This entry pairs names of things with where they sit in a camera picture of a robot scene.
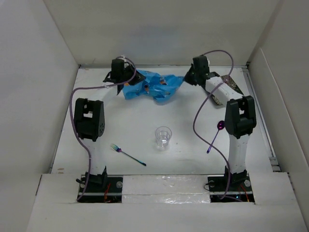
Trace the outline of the blue space print cloth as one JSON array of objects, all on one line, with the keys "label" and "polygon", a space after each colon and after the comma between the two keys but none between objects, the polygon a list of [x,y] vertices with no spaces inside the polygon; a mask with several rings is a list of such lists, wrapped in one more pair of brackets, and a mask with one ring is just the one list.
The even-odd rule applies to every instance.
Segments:
[{"label": "blue space print cloth", "polygon": [[145,79],[136,85],[123,87],[126,100],[131,100],[141,95],[152,97],[157,103],[165,103],[176,93],[184,82],[183,76],[173,74],[160,75],[155,72],[138,70]]}]

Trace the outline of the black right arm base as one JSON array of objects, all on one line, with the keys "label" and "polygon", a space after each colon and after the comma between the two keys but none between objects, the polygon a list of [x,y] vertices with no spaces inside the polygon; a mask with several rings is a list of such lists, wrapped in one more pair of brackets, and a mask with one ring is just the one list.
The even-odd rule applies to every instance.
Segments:
[{"label": "black right arm base", "polygon": [[227,167],[223,175],[210,175],[204,189],[210,193],[211,203],[254,203],[253,189],[248,172],[231,174]]}]

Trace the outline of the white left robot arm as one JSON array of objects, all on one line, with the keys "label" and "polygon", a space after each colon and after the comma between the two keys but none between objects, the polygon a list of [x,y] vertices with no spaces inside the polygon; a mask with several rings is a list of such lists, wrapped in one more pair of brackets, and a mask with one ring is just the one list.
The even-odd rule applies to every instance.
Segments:
[{"label": "white left robot arm", "polygon": [[78,87],[70,96],[70,119],[74,135],[88,154],[87,175],[96,175],[91,186],[96,191],[104,191],[107,179],[100,174],[104,170],[104,157],[100,137],[106,127],[105,110],[125,85],[135,85],[145,79],[134,63],[124,56],[112,60],[111,71],[100,86]]}]

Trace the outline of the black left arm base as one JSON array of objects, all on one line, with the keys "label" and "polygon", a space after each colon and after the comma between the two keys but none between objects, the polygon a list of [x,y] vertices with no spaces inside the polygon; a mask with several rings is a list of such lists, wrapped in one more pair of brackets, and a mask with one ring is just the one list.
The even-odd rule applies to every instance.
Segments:
[{"label": "black left arm base", "polygon": [[87,172],[76,179],[79,184],[77,202],[79,203],[121,203],[123,176],[108,175],[106,168],[102,174],[89,176],[85,186]]}]

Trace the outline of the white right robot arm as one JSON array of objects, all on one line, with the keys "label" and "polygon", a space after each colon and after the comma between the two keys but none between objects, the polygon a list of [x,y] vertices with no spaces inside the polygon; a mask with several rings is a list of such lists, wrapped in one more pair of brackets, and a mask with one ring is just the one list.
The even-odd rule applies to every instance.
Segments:
[{"label": "white right robot arm", "polygon": [[224,187],[235,190],[240,186],[238,175],[246,175],[246,152],[250,135],[256,127],[255,102],[252,96],[245,96],[237,90],[230,74],[219,76],[211,73],[209,60],[205,55],[193,58],[193,63],[184,81],[199,85],[214,96],[225,107],[225,129],[229,134],[229,155],[227,172],[223,178]]}]

